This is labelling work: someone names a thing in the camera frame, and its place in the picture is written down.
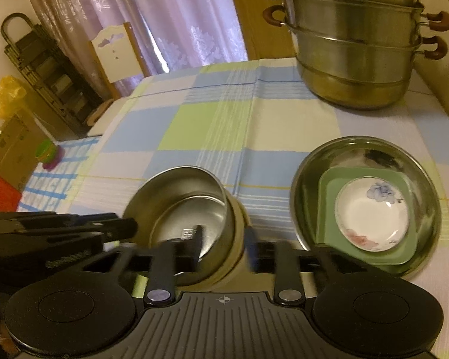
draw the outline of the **checkered tablecloth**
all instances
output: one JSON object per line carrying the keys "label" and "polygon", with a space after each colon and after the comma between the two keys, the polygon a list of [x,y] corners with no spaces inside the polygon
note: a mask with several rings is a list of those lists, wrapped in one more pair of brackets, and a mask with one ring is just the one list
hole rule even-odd
{"label": "checkered tablecloth", "polygon": [[60,164],[52,171],[43,169],[39,163],[31,175],[18,211],[56,211],[60,201],[63,201],[74,180],[78,176],[80,165],[88,159],[92,147],[99,141],[99,137],[71,140],[58,143],[65,150]]}
{"label": "checkered tablecloth", "polygon": [[337,109],[302,83],[294,59],[227,63],[146,78],[81,166],[59,212],[121,214],[156,173],[197,165],[247,208],[261,236],[295,240],[289,189],[301,161],[341,136],[371,135],[410,152],[429,173],[443,211],[437,250],[413,282],[441,303],[433,351],[449,359],[449,118],[413,73],[388,109]]}

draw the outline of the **silver screw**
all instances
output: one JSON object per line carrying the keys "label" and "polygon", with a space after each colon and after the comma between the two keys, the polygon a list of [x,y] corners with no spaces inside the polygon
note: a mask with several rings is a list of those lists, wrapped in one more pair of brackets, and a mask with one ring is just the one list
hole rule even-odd
{"label": "silver screw", "polygon": [[166,301],[171,297],[169,291],[164,289],[154,289],[148,292],[148,298],[153,302]]}
{"label": "silver screw", "polygon": [[286,302],[291,302],[291,301],[298,301],[299,299],[301,299],[301,293],[298,292],[298,290],[293,290],[293,289],[286,289],[286,290],[281,290],[278,293],[278,297],[281,298],[283,301]]}

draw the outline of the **stacked pot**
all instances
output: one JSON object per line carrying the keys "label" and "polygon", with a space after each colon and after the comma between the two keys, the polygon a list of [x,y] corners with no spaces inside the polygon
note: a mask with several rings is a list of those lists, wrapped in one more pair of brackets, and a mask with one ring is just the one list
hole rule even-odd
{"label": "stacked pot", "polygon": [[[449,14],[423,14],[418,0],[282,0],[263,12],[267,23],[287,26],[308,87],[318,96],[355,109],[377,109],[407,90],[414,57],[441,59],[447,45],[420,27],[449,30]],[[276,11],[285,20],[273,17]],[[420,50],[422,44],[435,49]]]}

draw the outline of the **white bowl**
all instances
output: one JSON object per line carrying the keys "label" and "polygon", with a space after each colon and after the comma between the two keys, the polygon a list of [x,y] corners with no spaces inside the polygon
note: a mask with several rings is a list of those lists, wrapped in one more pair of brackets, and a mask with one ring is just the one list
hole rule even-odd
{"label": "white bowl", "polygon": [[356,178],[338,194],[334,214],[339,230],[365,251],[386,251],[407,232],[409,213],[398,188],[375,177]]}

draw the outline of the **purple curtain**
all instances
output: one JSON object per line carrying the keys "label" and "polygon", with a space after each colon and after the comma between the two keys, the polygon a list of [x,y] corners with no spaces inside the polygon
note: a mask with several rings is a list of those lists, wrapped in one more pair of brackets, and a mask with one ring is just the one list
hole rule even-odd
{"label": "purple curtain", "polygon": [[[233,0],[30,1],[63,52],[103,98],[110,94],[88,41],[109,25],[132,24],[151,74],[247,60]],[[117,87],[128,95],[141,80],[132,77]]]}

